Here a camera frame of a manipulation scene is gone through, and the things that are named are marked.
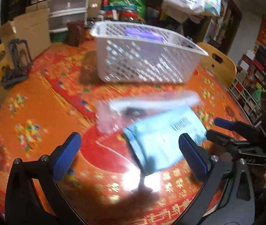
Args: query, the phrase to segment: floral tablecloth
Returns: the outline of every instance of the floral tablecloth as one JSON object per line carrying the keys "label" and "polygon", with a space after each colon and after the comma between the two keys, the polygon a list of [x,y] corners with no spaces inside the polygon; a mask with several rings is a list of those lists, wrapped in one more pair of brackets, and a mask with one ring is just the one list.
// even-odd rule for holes
{"label": "floral tablecloth", "polygon": [[[94,50],[93,41],[86,41],[79,48],[54,44],[35,59],[29,79],[11,89],[0,109],[0,212],[4,213],[13,160],[37,160],[50,154],[71,132],[81,134],[82,145],[59,186],[79,214],[86,218],[88,211],[93,218],[100,216],[103,207],[117,206],[132,196],[139,183],[139,171],[121,131],[111,135],[97,131],[96,100],[194,90],[204,102],[202,107],[193,109],[203,125],[239,139],[235,132],[214,126],[215,117],[246,120],[230,95],[200,66],[186,85],[104,84],[97,77]],[[209,141],[203,147],[211,153],[218,152]],[[201,187],[185,160],[147,177],[145,184],[159,191],[159,200],[147,207],[142,199],[135,200],[140,209],[137,217],[130,217],[131,224],[171,224]],[[43,205],[51,212],[39,183],[35,185]],[[211,206],[220,194],[221,191],[215,195]]]}

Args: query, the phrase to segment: light blue bag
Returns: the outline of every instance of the light blue bag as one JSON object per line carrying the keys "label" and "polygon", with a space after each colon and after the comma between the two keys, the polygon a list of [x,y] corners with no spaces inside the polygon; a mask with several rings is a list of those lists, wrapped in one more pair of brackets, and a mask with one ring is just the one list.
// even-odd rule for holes
{"label": "light blue bag", "polygon": [[124,129],[144,175],[169,168],[184,158],[179,137],[188,133],[200,145],[206,129],[190,107],[180,107],[137,121]]}

